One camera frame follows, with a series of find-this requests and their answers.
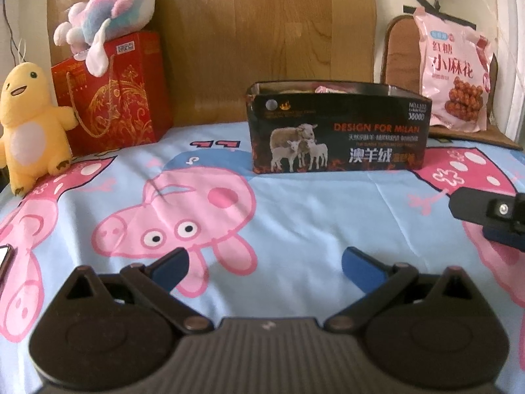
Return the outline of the pink long snack box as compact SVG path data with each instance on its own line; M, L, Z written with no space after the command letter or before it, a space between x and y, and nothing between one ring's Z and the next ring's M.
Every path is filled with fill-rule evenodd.
M315 94L348 94L348 91L332 85L319 85L314 90Z

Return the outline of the nut snack packet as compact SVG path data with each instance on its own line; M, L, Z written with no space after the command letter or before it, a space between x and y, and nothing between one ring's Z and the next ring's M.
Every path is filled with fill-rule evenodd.
M314 94L311 89L300 89L298 87L289 87L279 91L279 94Z

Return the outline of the cartoon pig bedsheet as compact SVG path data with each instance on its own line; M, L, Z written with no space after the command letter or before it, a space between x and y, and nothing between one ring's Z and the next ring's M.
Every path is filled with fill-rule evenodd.
M430 140L418 171L257 175L247 125L212 124L81 158L24 198L5 189L1 241L16 256L1 288L1 390L39 387L29 336L79 265L115 273L182 246L190 271L174 296L212 320L324 320L360 297L342 272L354 246L427 273L465 268L507 331L498 386L521 393L524 255L452 216L461 187L522 192L524 155Z

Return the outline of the pink twisted dough snack bag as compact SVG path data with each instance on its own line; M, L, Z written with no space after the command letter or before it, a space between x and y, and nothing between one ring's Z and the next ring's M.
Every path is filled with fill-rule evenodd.
M419 33L420 93L431 100L431 126L477 133L488 124L490 40L469 26L424 8L413 13Z

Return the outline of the black sheep print box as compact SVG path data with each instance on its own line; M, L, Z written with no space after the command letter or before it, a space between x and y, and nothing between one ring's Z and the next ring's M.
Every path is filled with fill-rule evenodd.
M348 94L279 94L319 85ZM415 170L424 163L431 100L397 86L258 82L245 103L255 173Z

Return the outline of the red gift bag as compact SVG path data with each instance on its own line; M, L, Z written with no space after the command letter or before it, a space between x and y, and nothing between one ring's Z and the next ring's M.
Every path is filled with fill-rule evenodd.
M159 34L122 36L105 51L102 77L74 58L52 66L57 103L79 115L79 126L68 132L76 157L158 142L173 125Z

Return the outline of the yellow plush duck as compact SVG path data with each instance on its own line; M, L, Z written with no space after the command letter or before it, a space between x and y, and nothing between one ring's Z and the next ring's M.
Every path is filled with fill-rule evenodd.
M28 194L41 177L70 167L67 132L78 125L74 109L53 104L45 72L35 63L20 63L5 79L1 125L1 167L8 169L15 196Z

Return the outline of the brown chair cushion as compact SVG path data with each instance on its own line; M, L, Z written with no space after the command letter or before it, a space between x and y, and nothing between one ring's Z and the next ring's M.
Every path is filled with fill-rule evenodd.
M497 65L490 40L418 9L385 33L380 79L431 100L430 136L522 147L490 121Z

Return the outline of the wooden board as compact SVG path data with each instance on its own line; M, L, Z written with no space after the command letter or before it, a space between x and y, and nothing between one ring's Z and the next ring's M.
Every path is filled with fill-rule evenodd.
M245 119L270 80L374 78L375 0L156 0L176 126Z

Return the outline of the pink blue plush fish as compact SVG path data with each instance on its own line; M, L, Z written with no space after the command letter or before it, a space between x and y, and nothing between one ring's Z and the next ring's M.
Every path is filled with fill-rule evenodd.
M54 45L68 45L88 72L103 77L110 65L107 41L142 30L152 19L156 0L89 0L68 9L68 19L54 30Z

